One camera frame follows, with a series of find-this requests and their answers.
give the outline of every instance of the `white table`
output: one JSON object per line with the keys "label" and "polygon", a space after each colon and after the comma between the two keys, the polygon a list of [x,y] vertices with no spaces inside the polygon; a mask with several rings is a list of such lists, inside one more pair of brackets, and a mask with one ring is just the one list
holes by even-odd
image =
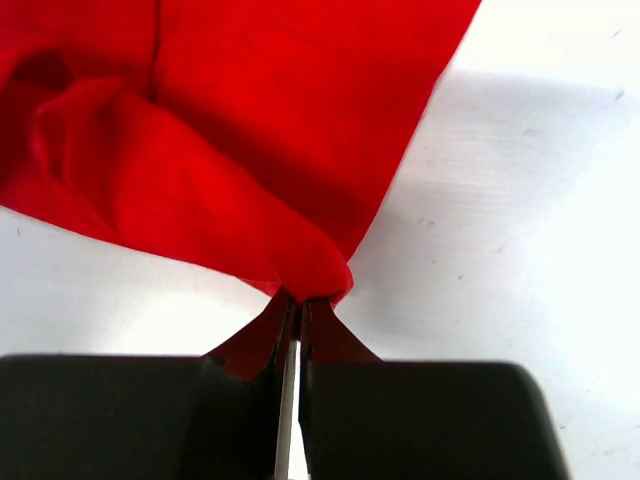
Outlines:
{"label": "white table", "polygon": [[[638,47],[635,0],[485,0],[338,308],[386,358],[523,364],[576,479],[640,478]],[[7,210],[0,265],[0,354],[202,353],[266,303]]]}

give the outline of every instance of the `red fabric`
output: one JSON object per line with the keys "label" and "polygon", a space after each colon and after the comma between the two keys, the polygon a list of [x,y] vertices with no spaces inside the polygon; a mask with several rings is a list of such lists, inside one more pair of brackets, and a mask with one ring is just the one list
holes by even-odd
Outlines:
{"label": "red fabric", "polygon": [[337,300],[478,3],[0,0],[0,204]]}

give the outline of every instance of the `cut fabric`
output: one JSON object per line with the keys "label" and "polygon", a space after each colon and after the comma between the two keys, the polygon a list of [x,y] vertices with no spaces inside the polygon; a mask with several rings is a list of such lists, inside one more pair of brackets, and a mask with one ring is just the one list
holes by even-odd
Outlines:
{"label": "cut fabric", "polygon": [[0,204],[337,301],[478,3],[0,0]]}

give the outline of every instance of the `red cloth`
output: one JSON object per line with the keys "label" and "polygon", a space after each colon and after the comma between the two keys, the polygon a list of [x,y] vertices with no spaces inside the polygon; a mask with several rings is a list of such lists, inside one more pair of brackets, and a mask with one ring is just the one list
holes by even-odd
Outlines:
{"label": "red cloth", "polygon": [[0,204],[337,300],[478,3],[0,0]]}

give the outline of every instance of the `white surface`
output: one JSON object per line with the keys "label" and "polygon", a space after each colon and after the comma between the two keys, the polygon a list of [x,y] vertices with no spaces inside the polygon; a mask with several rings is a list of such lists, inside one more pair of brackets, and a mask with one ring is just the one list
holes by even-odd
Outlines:
{"label": "white surface", "polygon": [[[640,478],[638,8],[485,0],[338,309],[387,358],[525,365],[576,479]],[[6,210],[0,265],[0,353],[201,353],[266,301]]]}

